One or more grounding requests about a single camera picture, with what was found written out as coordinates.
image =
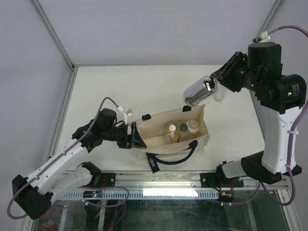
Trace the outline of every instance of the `metal frame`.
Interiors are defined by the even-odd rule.
[[[65,120],[68,104],[70,101],[70,97],[73,91],[73,86],[75,83],[76,75],[78,68],[74,66],[72,60],[70,59],[69,55],[67,54],[63,44],[61,43],[57,33],[55,32],[52,24],[50,23],[44,9],[42,8],[39,0],[30,0],[34,9],[37,11],[40,19],[42,20],[43,24],[45,25],[46,30],[48,31],[49,35],[51,36],[52,40],[54,41],[57,49],[59,50],[60,54],[62,55],[63,59],[66,61],[67,65],[71,69],[71,73],[67,80],[67,85],[65,89],[65,94],[62,99],[61,107],[59,109],[59,114],[54,126],[53,136],[50,140],[50,144],[48,147],[48,158],[52,157],[57,149],[58,142],[60,139],[60,135],[62,132],[63,123]],[[260,27],[257,36],[260,35],[261,32],[265,31],[273,18],[275,17],[278,9],[283,4],[284,0],[276,0],[272,5],[267,17],[265,18],[262,26]],[[252,102],[257,114],[257,118],[260,124],[262,135],[264,136],[264,128],[262,127],[262,117],[258,112],[258,101],[253,96],[252,92],[250,92]],[[116,172],[116,185],[126,186],[129,188],[142,188],[142,187],[162,187],[168,186],[172,184],[172,187],[196,187],[201,188],[200,171],[194,172],[187,172],[187,171],[178,171],[178,172],[159,172],[159,175],[149,172]],[[249,178],[243,178],[244,181],[244,188],[236,188],[235,190],[254,190],[257,186],[257,181]],[[288,201],[290,199],[290,192],[289,192],[289,184],[286,178],[279,184],[275,184],[274,186],[268,186],[269,190],[278,190],[278,198],[280,200]],[[290,205],[287,207],[282,208],[287,224],[289,225],[290,230],[303,230],[303,227],[300,223],[300,220],[297,216],[296,210],[294,205]],[[19,230],[30,230],[32,220],[27,217],[20,222]]]
[[[72,221],[74,217],[74,210],[75,210],[75,204],[71,204],[68,209],[63,209],[58,231],[71,230]]]
[[[57,33],[53,29],[53,27],[52,27],[47,15],[46,15],[44,9],[42,8],[40,2],[38,0],[30,0],[30,2],[32,3],[34,9],[37,11],[40,19],[42,20],[46,30],[48,31],[51,39],[53,40],[54,44],[56,45],[56,47],[58,49],[58,51],[60,52],[60,54],[62,55],[62,57],[66,61],[67,65],[71,68],[71,70],[73,70],[74,65],[72,63],[72,60],[70,59],[67,52],[65,51],[63,44],[61,43]]]
[[[256,224],[256,220],[255,220],[254,211],[252,210],[251,202],[248,202],[246,205],[247,205],[248,215],[249,215],[249,218],[250,218],[251,230],[257,231],[258,230],[257,224]]]

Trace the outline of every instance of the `bag handle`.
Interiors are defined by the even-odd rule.
[[[158,159],[154,153],[146,153],[146,156],[148,157],[148,161],[149,161],[149,164],[150,164],[150,167],[152,169],[152,172],[155,173],[155,172],[158,172],[159,171],[159,167],[157,166],[157,162],[160,163],[160,164],[163,164],[163,165],[178,165],[180,163],[183,163],[184,161],[188,160],[189,157],[192,156],[194,150],[196,149],[198,145],[198,141],[197,140],[194,140],[192,142],[189,143],[189,148],[191,148],[191,151],[189,152],[189,154],[181,159],[181,160],[177,160],[177,161],[164,161],[164,160],[161,160],[161,159]]]

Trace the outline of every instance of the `bottle cap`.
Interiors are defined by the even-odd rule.
[[[177,128],[177,127],[176,127],[174,124],[171,124],[171,125],[169,126],[169,131],[170,131],[170,132],[175,132],[176,128]]]
[[[181,130],[181,131],[187,131],[187,129],[188,129],[187,124],[181,124],[181,125],[180,125],[180,130]]]
[[[197,120],[191,119],[186,122],[190,132],[195,133],[199,131],[199,122]]]

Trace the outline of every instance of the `white bottle cap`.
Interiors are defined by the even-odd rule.
[[[176,129],[177,129],[177,127],[176,127],[174,124],[171,124],[171,125],[169,126],[169,131],[170,131],[170,132],[175,132]]]
[[[195,133],[199,131],[199,122],[197,120],[191,119],[186,122],[188,129],[191,133]]]

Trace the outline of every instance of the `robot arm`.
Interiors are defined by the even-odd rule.
[[[101,145],[103,140],[116,141],[119,148],[146,147],[134,123],[132,134],[128,135],[128,125],[123,122],[115,126],[115,121],[116,112],[102,109],[94,123],[91,120],[78,128],[66,146],[43,166],[26,177],[18,175],[13,179],[13,194],[17,195],[15,201],[32,219],[41,217],[58,198],[68,192],[81,186],[98,186],[101,170],[91,162],[83,163],[67,176],[63,177],[62,174]]]
[[[306,97],[306,82],[299,75],[282,75],[281,46],[273,42],[249,45],[248,54],[236,52],[221,69],[203,77],[184,92],[186,104],[194,106],[216,92],[221,84],[233,92],[247,88],[260,101],[265,120],[263,152],[223,163],[217,167],[217,181],[248,175],[267,184],[281,180],[287,174],[288,140],[291,126],[302,111]],[[296,165],[294,143],[290,169],[301,173]]]

